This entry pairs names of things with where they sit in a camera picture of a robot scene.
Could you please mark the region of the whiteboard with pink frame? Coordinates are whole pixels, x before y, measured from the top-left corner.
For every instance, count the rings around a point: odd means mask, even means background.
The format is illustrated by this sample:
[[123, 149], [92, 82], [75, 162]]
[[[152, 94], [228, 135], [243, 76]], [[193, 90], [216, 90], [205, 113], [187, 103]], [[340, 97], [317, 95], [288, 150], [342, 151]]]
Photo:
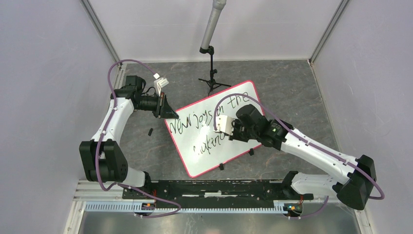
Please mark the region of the whiteboard with pink frame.
[[231, 141], [213, 128], [214, 108], [221, 99], [218, 115], [235, 117], [248, 104], [262, 113], [260, 105], [250, 97], [259, 99], [255, 84], [248, 80], [183, 107], [176, 111], [178, 119], [165, 121], [189, 177], [196, 178], [261, 146], [255, 140]]

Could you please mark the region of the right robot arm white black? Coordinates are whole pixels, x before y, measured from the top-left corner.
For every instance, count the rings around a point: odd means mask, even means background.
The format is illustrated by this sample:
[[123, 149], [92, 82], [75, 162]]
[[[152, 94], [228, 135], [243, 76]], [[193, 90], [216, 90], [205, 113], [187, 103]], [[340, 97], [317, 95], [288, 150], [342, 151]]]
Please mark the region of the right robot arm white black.
[[297, 156], [326, 172], [307, 175], [289, 172], [281, 186], [288, 199], [312, 194], [336, 196], [355, 210], [364, 210], [376, 183], [374, 160], [342, 154], [311, 138], [283, 120], [268, 120], [252, 104], [239, 109], [235, 118], [225, 120], [225, 134], [230, 140], [256, 140], [262, 146]]

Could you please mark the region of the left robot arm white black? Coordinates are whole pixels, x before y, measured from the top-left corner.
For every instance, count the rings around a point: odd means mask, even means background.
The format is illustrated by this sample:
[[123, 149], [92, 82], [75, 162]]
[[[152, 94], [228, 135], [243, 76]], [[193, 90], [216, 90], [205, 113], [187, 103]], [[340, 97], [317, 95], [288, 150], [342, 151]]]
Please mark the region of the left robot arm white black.
[[152, 195], [153, 185], [146, 172], [131, 168], [119, 142], [127, 120], [134, 111], [150, 111], [155, 118], [178, 119], [161, 90], [168, 85], [166, 78], [154, 75], [155, 93], [144, 92], [146, 81], [139, 76], [127, 76], [126, 84], [113, 89], [108, 112], [91, 140], [81, 142], [79, 152], [86, 179], [92, 182], [122, 183], [134, 187], [140, 198]]

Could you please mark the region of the black microphone tripod stand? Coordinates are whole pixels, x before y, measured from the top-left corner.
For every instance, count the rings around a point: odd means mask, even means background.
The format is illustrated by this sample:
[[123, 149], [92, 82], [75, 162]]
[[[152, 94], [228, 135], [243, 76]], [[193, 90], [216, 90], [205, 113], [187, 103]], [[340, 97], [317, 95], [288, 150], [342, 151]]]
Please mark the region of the black microphone tripod stand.
[[208, 90], [208, 95], [207, 96], [210, 96], [211, 93], [219, 87], [222, 87], [222, 86], [223, 87], [231, 87], [231, 85], [228, 85], [228, 84], [218, 83], [216, 81], [216, 79], [214, 78], [214, 75], [216, 73], [218, 73], [217, 69], [215, 69], [213, 67], [214, 47], [213, 46], [208, 46], [207, 49], [204, 49], [204, 48], [201, 47], [199, 51], [200, 51], [201, 54], [209, 54], [210, 55], [209, 80], [201, 79], [201, 78], [198, 79], [199, 81], [205, 82], [208, 85], [209, 90]]

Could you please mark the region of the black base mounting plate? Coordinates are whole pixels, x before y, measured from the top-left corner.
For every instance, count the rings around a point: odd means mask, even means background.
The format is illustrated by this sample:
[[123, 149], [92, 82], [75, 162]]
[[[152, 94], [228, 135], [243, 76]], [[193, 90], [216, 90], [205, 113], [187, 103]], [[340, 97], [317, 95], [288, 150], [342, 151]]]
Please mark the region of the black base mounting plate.
[[312, 200], [281, 180], [153, 180], [142, 189], [183, 209], [271, 208], [277, 201]]

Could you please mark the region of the silver microphone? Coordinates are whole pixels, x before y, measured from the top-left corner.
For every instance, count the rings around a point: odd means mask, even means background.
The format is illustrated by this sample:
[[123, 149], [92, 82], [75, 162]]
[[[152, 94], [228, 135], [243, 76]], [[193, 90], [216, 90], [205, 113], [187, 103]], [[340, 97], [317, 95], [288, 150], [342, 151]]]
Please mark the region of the silver microphone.
[[206, 30], [203, 36], [203, 40], [200, 46], [200, 52], [206, 53], [210, 46], [213, 34], [215, 32], [219, 17], [222, 10], [226, 6], [227, 0], [213, 0], [211, 13], [207, 22]]

